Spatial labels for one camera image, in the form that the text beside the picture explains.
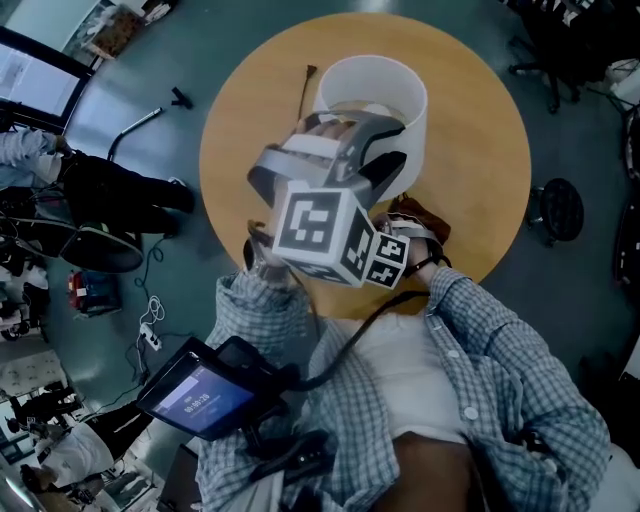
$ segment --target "white shirt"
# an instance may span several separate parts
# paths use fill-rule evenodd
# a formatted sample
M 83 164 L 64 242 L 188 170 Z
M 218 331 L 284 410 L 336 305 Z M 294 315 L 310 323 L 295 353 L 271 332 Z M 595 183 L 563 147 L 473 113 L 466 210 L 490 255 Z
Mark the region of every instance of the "white shirt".
M 36 455 L 51 444 L 51 441 L 39 442 L 35 448 Z M 58 476 L 54 482 L 57 487 L 81 482 L 90 475 L 106 471 L 113 464 L 109 448 L 86 423 L 73 427 L 42 462 L 42 466 L 51 468 Z
M 362 325 L 339 320 L 351 336 Z M 388 314 L 376 320 L 354 350 L 372 369 L 389 414 L 392 438 L 406 432 L 464 443 L 458 397 L 421 315 Z

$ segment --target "desk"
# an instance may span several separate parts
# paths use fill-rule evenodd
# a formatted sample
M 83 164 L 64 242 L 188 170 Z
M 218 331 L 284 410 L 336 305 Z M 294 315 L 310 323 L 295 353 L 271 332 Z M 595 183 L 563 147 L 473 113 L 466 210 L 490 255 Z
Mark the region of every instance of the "desk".
M 469 48 L 429 25 L 389 14 L 307 21 L 276 35 L 236 68 L 211 108 L 200 150 L 202 194 L 216 234 L 242 265 L 247 219 L 269 216 L 247 172 L 266 144 L 284 140 L 295 126 L 307 64 L 319 68 L 305 98 L 303 112 L 309 113 L 323 72 L 359 54 L 397 59 L 424 81 L 427 150 L 409 194 L 451 224 L 446 254 L 481 281 L 509 249 L 527 205 L 531 162 L 522 120 L 500 79 Z M 386 207 L 376 205 L 372 215 Z M 318 312 L 337 317 L 364 318 L 399 291 L 304 282 Z M 415 302 L 404 311 L 415 311 Z

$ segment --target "white cylindrical container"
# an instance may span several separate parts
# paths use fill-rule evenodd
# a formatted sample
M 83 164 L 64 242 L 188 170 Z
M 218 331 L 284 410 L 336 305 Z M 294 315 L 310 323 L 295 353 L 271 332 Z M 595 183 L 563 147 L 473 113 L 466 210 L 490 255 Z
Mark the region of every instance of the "white cylindrical container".
M 365 163 L 388 151 L 407 155 L 404 169 L 380 201 L 405 192 L 424 165 L 427 133 L 427 89 L 411 68 L 380 55 L 358 55 L 333 64 L 320 80 L 313 103 L 315 112 L 357 103 L 364 110 L 401 117 L 406 129 L 398 136 L 374 142 Z

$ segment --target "person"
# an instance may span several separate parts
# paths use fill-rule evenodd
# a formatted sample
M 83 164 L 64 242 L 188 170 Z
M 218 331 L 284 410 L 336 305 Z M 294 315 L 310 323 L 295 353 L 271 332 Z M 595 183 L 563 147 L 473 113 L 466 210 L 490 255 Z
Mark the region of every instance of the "person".
M 45 439 L 35 447 L 40 467 L 22 465 L 22 480 L 41 493 L 94 479 L 125 454 L 152 419 L 131 402 L 68 431 L 47 425 Z
M 314 134 L 329 130 L 338 139 L 345 133 L 333 124 Z M 408 265 L 428 256 L 425 241 L 413 239 Z M 258 245 L 250 260 L 218 281 L 207 344 L 237 335 L 280 365 L 285 342 L 304 336 L 308 296 L 267 247 Z M 279 474 L 250 484 L 263 461 L 247 453 L 242 433 L 202 441 L 203 510 L 589 509 L 609 435 L 562 363 L 531 326 L 461 273 L 432 262 L 413 279 L 430 292 L 422 313 L 378 318 L 334 377 L 309 392 L 299 417 L 262 425 L 265 439 L 292 432 L 294 421 L 301 434 L 329 433 L 330 473 L 284 487 Z M 309 376 L 333 362 L 360 325 L 327 319 Z
M 42 393 L 30 398 L 21 405 L 15 396 L 9 397 L 11 409 L 15 418 L 7 419 L 7 426 L 11 432 L 17 434 L 20 430 L 27 430 L 31 421 L 47 423 L 59 414 L 70 414 L 82 408 L 76 400 L 65 403 L 64 399 L 75 393 L 72 388 Z
M 0 166 L 0 189 L 60 184 L 77 225 L 101 222 L 125 232 L 175 235 L 178 222 L 162 207 L 186 213 L 194 208 L 193 194 L 177 178 L 140 176 L 103 158 L 73 152 L 64 137 L 41 130 L 0 133 Z M 33 194 L 23 195 L 13 193 L 18 203 Z

